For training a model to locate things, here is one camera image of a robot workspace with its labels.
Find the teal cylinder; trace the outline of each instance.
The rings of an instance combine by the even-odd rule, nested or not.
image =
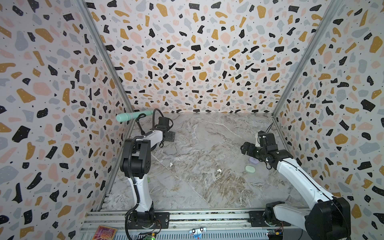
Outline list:
[[[142,113],[149,116],[149,115],[153,114],[153,110],[145,110],[145,111],[133,112],[133,113],[120,113],[120,114],[116,115],[116,120],[118,122],[126,122],[126,121],[129,121],[131,119],[137,118]]]

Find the soap bar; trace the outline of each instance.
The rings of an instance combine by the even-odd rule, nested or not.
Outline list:
[[[256,172],[256,169],[250,165],[247,165],[247,166],[245,166],[245,171],[249,172],[249,173],[254,173],[254,172]]]
[[[249,157],[249,163],[256,165],[259,163],[259,160],[257,160],[256,158],[253,158],[253,157]]]

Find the green oval object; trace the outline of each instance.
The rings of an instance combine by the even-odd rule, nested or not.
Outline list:
[[[247,166],[245,166],[245,171],[249,172],[249,173],[254,173],[254,172],[256,172],[256,169],[250,165],[247,165]]]

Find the gray marble floor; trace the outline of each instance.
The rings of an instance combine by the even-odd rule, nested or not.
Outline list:
[[[272,122],[270,114],[164,115],[173,119],[171,130],[176,136],[174,142],[152,151],[148,176],[156,209],[264,207],[278,200],[306,205],[288,180],[276,170],[267,170],[264,163],[253,165],[255,173],[245,171],[249,157],[241,154],[240,146],[255,141],[255,134]],[[141,122],[148,131],[152,118]],[[283,149],[274,126],[271,132]],[[131,136],[136,135],[137,126]],[[103,210],[128,210],[133,205],[130,184],[119,171]]]

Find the terrazzo wall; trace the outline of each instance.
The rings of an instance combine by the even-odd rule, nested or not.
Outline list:
[[[272,112],[326,0],[89,0],[136,110]]]
[[[290,152],[351,205],[353,239],[384,239],[383,1],[345,1],[277,120]]]
[[[0,239],[76,238],[125,106],[70,0],[1,1],[0,19]]]

